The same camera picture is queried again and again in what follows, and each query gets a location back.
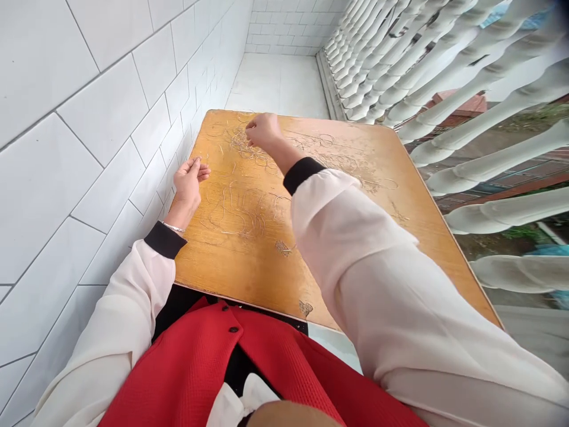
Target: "white sleeve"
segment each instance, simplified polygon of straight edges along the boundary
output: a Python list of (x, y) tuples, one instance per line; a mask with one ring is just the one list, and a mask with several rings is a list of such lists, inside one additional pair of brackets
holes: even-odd
[(312, 175), (292, 223), (364, 375), (429, 425), (569, 425), (563, 377), (473, 309), (354, 178)]
[(112, 275), (65, 369), (36, 407), (33, 426), (96, 426), (150, 347), (156, 315), (175, 277), (174, 261), (143, 240)]

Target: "bracelet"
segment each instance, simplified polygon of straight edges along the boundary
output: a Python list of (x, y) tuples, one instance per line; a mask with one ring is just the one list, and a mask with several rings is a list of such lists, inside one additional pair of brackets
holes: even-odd
[(160, 221), (160, 222), (163, 223), (166, 227), (168, 227), (168, 228), (169, 228), (170, 230), (172, 230), (172, 231), (179, 232), (179, 233), (182, 233), (182, 234), (184, 234), (184, 233), (186, 232), (185, 229), (178, 228), (178, 227), (175, 227), (175, 226), (170, 225), (170, 224), (166, 224), (164, 221)]

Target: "tiled floor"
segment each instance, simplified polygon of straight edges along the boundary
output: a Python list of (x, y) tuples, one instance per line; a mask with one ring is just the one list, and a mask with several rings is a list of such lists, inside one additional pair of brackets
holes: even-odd
[(313, 56), (246, 53), (225, 109), (330, 118)]

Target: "table top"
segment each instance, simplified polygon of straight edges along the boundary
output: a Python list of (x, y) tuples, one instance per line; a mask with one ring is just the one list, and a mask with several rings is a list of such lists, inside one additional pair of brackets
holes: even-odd
[[(212, 169), (176, 257), (176, 279), (207, 294), (339, 329), (295, 248), (290, 196), (267, 154), (247, 149), (254, 114), (210, 110), (191, 156)], [(362, 182), (363, 191), (420, 241), (461, 295), (500, 326), (397, 134), (383, 126), (279, 116), (291, 143)]]

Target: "white baluster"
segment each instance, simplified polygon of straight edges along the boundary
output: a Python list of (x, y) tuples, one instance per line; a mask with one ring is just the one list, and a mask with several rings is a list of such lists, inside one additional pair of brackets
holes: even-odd
[(378, 2), (380, 8), (379, 13), (375, 15), (375, 8), (374, 8), (374, 10), (370, 15), (371, 17), (375, 16), (374, 18), (375, 20), (372, 22), (369, 28), (365, 30), (365, 33), (363, 33), (362, 36), (359, 36), (359, 33), (361, 33), (364, 30), (364, 26), (360, 28), (358, 33), (352, 38), (346, 52), (342, 56), (339, 63), (337, 63), (332, 68), (332, 74), (334, 75), (334, 79), (339, 80), (340, 71), (342, 71), (344, 67), (349, 68), (355, 63), (357, 55), (362, 51), (364, 46), (367, 45), (369, 40), (374, 35), (377, 35), (379, 27), (381, 26), (381, 24), (383, 24), (385, 17), (391, 11), (392, 7), (396, 2), (397, 0), (387, 0), (385, 2), (382, 2), (381, 4)]
[(326, 53), (326, 57), (328, 61), (332, 61), (340, 52), (340, 49), (351, 40), (357, 29), (363, 24), (365, 17), (371, 12), (375, 1), (372, 0), (364, 0), (362, 7), (358, 9), (354, 17), (352, 18), (351, 23), (347, 27), (347, 31), (342, 34), (340, 41), (335, 49), (330, 50)]
[[(435, 22), (429, 25), (421, 36), (419, 41), (409, 49), (403, 58), (397, 61), (387, 73), (382, 75), (373, 85), (370, 94), (373, 94), (373, 99), (377, 98), (375, 106), (371, 108), (364, 119), (360, 120), (363, 123), (374, 124), (375, 120), (383, 116), (385, 110), (391, 107), (391, 104), (386, 105), (381, 102), (381, 97), (385, 91), (393, 87), (393, 85), (409, 70), (424, 53), (427, 45), (433, 40), (440, 37), (441, 34), (449, 31), (450, 26), (454, 21), (465, 11), (470, 9), (476, 0), (454, 0), (448, 3), (440, 10), (440, 15)], [(352, 117), (353, 120), (361, 119), (360, 116)]]
[(389, 32), (389, 36), (385, 37), (375, 47), (373, 52), (367, 55), (363, 61), (361, 70), (354, 77), (354, 81), (340, 91), (342, 98), (349, 98), (353, 95), (360, 95), (363, 97), (372, 88), (373, 82), (367, 82), (367, 75), (370, 70), (379, 63), (383, 56), (393, 47), (395, 43), (401, 40), (399, 36), (403, 28), (417, 15), (423, 8), (427, 0), (411, 0), (409, 6), (403, 10), (399, 20), (395, 23), (393, 30)]
[(427, 135), (476, 93), (504, 78), (517, 65), (550, 50), (565, 34), (564, 16), (554, 12), (550, 13), (539, 30), (508, 46), (502, 57), (482, 68), (474, 79), (457, 92), (407, 122), (399, 129), (399, 138), (412, 141)]
[(354, 1), (353, 8), (345, 14), (344, 19), (342, 19), (341, 24), (336, 29), (336, 32), (334, 32), (332, 39), (328, 42), (328, 44), (324, 48), (324, 53), (326, 55), (328, 55), (329, 52), (332, 52), (336, 48), (336, 46), (338, 46), (338, 43), (340, 42), (342, 37), (345, 35), (345, 32), (352, 25), (354, 16), (356, 15), (358, 10), (362, 7), (362, 5), (365, 2), (366, 2), (366, 0), (355, 0)]
[(533, 138), (433, 174), (426, 182), (433, 196), (460, 193), (515, 165), (569, 144), (569, 119)]
[[(360, 88), (357, 90), (357, 92), (348, 98), (348, 100), (343, 101), (345, 108), (353, 109), (352, 111), (348, 111), (346, 113), (350, 120), (357, 120), (365, 117), (367, 111), (369, 110), (369, 106), (374, 104), (379, 98), (379, 95), (372, 91), (373, 85), (383, 74), (387, 72), (389, 67), (391, 67), (401, 58), (401, 55), (409, 46), (415, 34), (417, 34), (417, 32), (429, 21), (429, 19), (431, 19), (433, 14), (446, 3), (448, 3), (448, 0), (427, 1), (424, 9), (409, 26), (407, 32), (400, 38), (395, 46), (393, 46), (389, 52), (387, 52), (385, 56), (381, 58), (381, 60), (373, 67), (373, 69), (368, 73), (365, 82), (360, 85)], [(361, 92), (363, 92), (363, 88), (366, 86), (366, 84), (371, 85), (371, 87), (367, 94), (362, 95)]]
[(569, 262), (564, 256), (490, 255), (470, 262), (480, 284), (524, 294), (569, 291)]
[(338, 54), (334, 57), (330, 57), (330, 68), (332, 70), (337, 69), (338, 65), (341, 64), (342, 59), (346, 56), (346, 53), (354, 48), (354, 45), (362, 38), (366, 31), (373, 25), (376, 17), (380, 13), (385, 0), (374, 0), (370, 3), (371, 8), (368, 7), (366, 12), (360, 18), (361, 24), (354, 26), (350, 32), (351, 37), (346, 43), (340, 47)]
[[(419, 79), (454, 45), (460, 42), (464, 34), (478, 27), (488, 18), (492, 9), (502, 0), (479, 0), (476, 5), (464, 12), (455, 22), (451, 31), (445, 34), (418, 64), (411, 68), (391, 88), (381, 96), (380, 101), (385, 109), (401, 101), (417, 84)], [(382, 126), (392, 128), (401, 123), (397, 112), (389, 112)]]
[(550, 65), (540, 78), (516, 89), (491, 110), (422, 143), (413, 150), (411, 159), (417, 167), (441, 161), (511, 115), (539, 103), (554, 101), (566, 93), (569, 93), (569, 59)]
[(395, 105), (388, 114), (390, 121), (402, 123), (417, 114), (437, 93), (445, 82), (460, 73), (463, 68), (483, 58), (492, 52), (494, 45), (514, 35), (525, 19), (544, 9), (547, 1), (517, 0), (510, 4), (508, 10), (498, 21), (483, 29), (479, 35), (440, 73), (433, 77), (426, 85), (406, 96)]
[(445, 215), (454, 234), (490, 234), (569, 211), (569, 187), (467, 205)]
[(330, 37), (330, 40), (328, 41), (328, 43), (326, 43), (326, 45), (324, 46), (325, 51), (330, 49), (332, 47), (332, 45), (334, 44), (334, 42), (336, 42), (337, 40), (340, 39), (340, 34), (342, 33), (342, 31), (344, 31), (346, 25), (350, 22), (350, 19), (353, 16), (353, 13), (355, 12), (355, 10), (354, 10), (355, 7), (357, 7), (362, 1), (363, 0), (351, 0), (350, 4), (348, 5), (346, 10), (344, 11), (344, 17), (342, 18), (342, 20), (340, 21), (340, 23), (338, 24), (338, 26), (334, 30), (334, 33)]
[[(384, 19), (377, 33), (375, 33), (375, 35), (368, 41), (365, 47), (357, 54), (357, 57), (353, 55), (350, 60), (346, 62), (344, 68), (338, 71), (338, 73), (334, 76), (334, 78), (340, 80), (336, 84), (336, 87), (338, 89), (342, 89), (354, 82), (354, 77), (362, 68), (364, 60), (372, 54), (377, 45), (385, 38), (385, 35), (387, 34), (387, 31), (389, 31), (391, 24), (408, 6), (409, 1), (410, 0), (399, 0), (395, 7), (389, 11), (389, 15), (387, 15), (387, 17)], [(389, 4), (386, 2), (384, 7), (387, 9), (389, 7)], [(361, 83), (364, 79), (365, 76), (363, 76), (363, 78), (357, 84)]]

